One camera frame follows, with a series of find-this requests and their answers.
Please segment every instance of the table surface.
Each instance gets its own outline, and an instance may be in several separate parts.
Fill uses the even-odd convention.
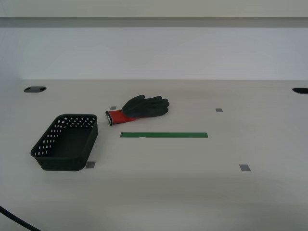
[[[41,93],[24,93],[45,86]],[[27,80],[0,99],[0,205],[42,231],[308,229],[308,81]],[[105,111],[161,95],[161,117]],[[95,168],[43,171],[30,150],[61,114],[95,114]],[[120,138],[207,132],[208,138]],[[241,171],[240,164],[251,171]],[[22,231],[0,216],[1,230]]]

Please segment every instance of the green tape strip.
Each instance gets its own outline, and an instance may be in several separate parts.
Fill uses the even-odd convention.
[[[122,138],[208,138],[206,132],[121,132]]]

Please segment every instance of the white wall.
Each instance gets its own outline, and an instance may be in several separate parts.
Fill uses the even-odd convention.
[[[7,28],[22,79],[308,80],[308,28]]]
[[[0,93],[20,79],[13,70],[10,70],[10,67],[6,66],[8,57],[14,55],[11,53],[13,39],[15,39],[15,36],[12,30],[0,28]]]
[[[307,17],[306,0],[0,0],[8,17]]]

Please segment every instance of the red glove cuff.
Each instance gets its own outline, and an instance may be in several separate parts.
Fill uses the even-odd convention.
[[[122,124],[130,121],[134,121],[137,118],[129,118],[123,114],[122,111],[106,111],[106,116],[108,118],[110,126],[113,124]]]

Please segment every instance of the perforated basket wall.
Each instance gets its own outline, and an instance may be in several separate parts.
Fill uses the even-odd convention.
[[[97,116],[58,116],[31,150],[44,170],[78,171],[88,160],[98,134]]]

